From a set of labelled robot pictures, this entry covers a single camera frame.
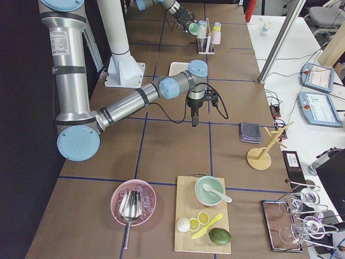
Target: wooden mug tree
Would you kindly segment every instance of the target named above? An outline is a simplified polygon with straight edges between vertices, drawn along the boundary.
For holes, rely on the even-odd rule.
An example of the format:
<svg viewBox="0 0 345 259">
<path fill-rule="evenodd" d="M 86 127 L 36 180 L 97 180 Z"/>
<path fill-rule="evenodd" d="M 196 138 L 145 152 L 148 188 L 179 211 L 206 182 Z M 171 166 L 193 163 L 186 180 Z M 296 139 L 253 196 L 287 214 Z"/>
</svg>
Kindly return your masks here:
<svg viewBox="0 0 345 259">
<path fill-rule="evenodd" d="M 271 166 L 271 157 L 268 154 L 270 148 L 275 144 L 279 144 L 280 146 L 287 147 L 278 141 L 281 134 L 286 130 L 293 122 L 289 123 L 288 125 L 279 128 L 277 131 L 271 131 L 265 127 L 267 134 L 271 137 L 269 143 L 266 147 L 261 148 L 253 148 L 248 151 L 247 153 L 247 161 L 251 167 L 256 170 L 266 170 Z"/>
</svg>

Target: garlic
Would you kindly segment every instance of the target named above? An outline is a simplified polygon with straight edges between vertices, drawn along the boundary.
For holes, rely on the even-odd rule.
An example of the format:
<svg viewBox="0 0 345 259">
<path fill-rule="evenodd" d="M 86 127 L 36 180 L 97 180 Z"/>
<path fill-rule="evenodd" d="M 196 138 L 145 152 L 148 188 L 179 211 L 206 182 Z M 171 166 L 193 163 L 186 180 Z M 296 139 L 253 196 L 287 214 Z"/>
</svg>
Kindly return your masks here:
<svg viewBox="0 0 345 259">
<path fill-rule="evenodd" d="M 182 217 L 177 221 L 177 229 L 180 232 L 187 232 L 190 228 L 189 220 L 186 217 Z"/>
</svg>

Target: robotic arm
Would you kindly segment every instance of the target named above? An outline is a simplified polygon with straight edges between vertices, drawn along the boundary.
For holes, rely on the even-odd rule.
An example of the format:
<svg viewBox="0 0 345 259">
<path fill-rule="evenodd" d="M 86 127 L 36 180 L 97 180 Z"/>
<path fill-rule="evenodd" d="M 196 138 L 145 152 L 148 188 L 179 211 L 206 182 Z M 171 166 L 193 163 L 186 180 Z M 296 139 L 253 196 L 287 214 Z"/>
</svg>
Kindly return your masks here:
<svg viewBox="0 0 345 259">
<path fill-rule="evenodd" d="M 196 24 L 196 17 L 192 11 L 183 8 L 176 0 L 136 0 L 136 5 L 140 11 L 161 3 L 162 6 L 172 14 L 179 23 L 178 28 L 193 35 L 199 34 L 199 26 Z"/>
<path fill-rule="evenodd" d="M 205 89 L 208 75 L 205 62 L 194 60 L 186 71 L 172 77 L 156 78 L 113 104 L 91 111 L 82 45 L 82 30 L 86 26 L 84 3 L 73 0 L 70 5 L 60 2 L 55 6 L 51 4 L 56 3 L 54 0 L 38 2 L 42 22 L 49 28 L 53 75 L 60 103 L 60 114 L 56 118 L 59 134 L 57 145 L 65 158 L 72 161 L 89 159 L 99 148 L 100 133 L 160 96 L 172 99 L 188 92 L 187 104 L 192 110 L 192 125 L 197 125 L 198 109 L 202 102 L 212 98 L 209 90 Z M 111 0 L 98 2 L 108 3 Z"/>
</svg>

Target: white table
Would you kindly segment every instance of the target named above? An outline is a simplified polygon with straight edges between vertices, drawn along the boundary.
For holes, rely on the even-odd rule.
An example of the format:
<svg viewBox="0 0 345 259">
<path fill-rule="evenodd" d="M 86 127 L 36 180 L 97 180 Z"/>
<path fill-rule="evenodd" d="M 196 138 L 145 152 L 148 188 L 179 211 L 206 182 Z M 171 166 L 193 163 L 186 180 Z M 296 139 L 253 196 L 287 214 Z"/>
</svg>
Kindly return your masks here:
<svg viewBox="0 0 345 259">
<path fill-rule="evenodd" d="M 265 60 L 261 59 L 267 59 L 284 20 L 285 17 L 252 16 L 251 21 L 247 24 L 260 70 L 265 64 Z M 271 27 L 265 35 L 261 33 L 264 21 L 271 22 Z M 320 46 L 306 22 L 303 18 L 299 17 L 287 35 L 277 59 L 300 58 L 314 53 L 319 48 Z M 309 62 L 319 64 L 317 56 L 320 54 L 321 51 L 317 52 Z M 284 75 L 298 73 L 309 58 L 310 56 L 302 59 L 276 60 L 270 73 L 276 72 Z M 337 75 L 335 76 L 335 81 L 341 83 Z M 302 87 L 299 74 L 290 77 L 271 74 L 265 81 L 265 89 L 275 92 L 279 100 L 283 101 L 280 105 L 280 113 L 281 119 L 286 123 L 288 123 L 288 116 L 293 109 L 299 92 L 317 92 L 311 88 Z M 345 98 L 345 87 L 334 85 L 332 94 Z M 269 103 L 271 100 L 273 104 L 277 103 L 272 98 L 268 98 Z M 332 101 L 337 110 L 345 110 L 344 100 L 332 97 Z M 339 113 L 339 117 L 345 125 L 344 112 Z M 294 106 L 289 121 L 293 121 L 294 124 L 289 127 L 287 131 L 288 139 L 283 142 L 288 148 L 282 147 L 282 150 L 297 151 L 305 178 L 314 181 L 316 185 L 322 188 L 319 178 L 317 176 L 311 176 L 307 172 L 306 167 L 315 161 L 317 155 L 331 147 L 345 148 L 345 127 L 332 128 L 307 124 L 300 111 L 298 102 Z M 329 209 L 337 215 L 336 209 L 323 188 L 320 191 L 320 198 L 321 204 L 329 205 Z M 315 249 L 309 249 L 309 253 L 311 258 L 317 258 Z"/>
</svg>

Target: mint green bowl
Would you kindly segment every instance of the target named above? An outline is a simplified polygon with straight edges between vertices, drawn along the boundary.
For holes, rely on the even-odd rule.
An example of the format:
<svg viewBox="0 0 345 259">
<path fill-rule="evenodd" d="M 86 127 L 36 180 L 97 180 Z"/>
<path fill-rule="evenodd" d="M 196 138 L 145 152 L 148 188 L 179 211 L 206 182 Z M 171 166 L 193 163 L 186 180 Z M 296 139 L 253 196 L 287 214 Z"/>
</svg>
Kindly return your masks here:
<svg viewBox="0 0 345 259">
<path fill-rule="evenodd" d="M 224 187 L 221 182 L 213 176 L 203 176 L 195 184 L 195 195 L 197 200 L 205 206 L 214 206 L 221 202 L 221 198 L 212 192 L 206 192 L 203 184 L 211 185 L 215 190 L 224 194 Z"/>
</svg>

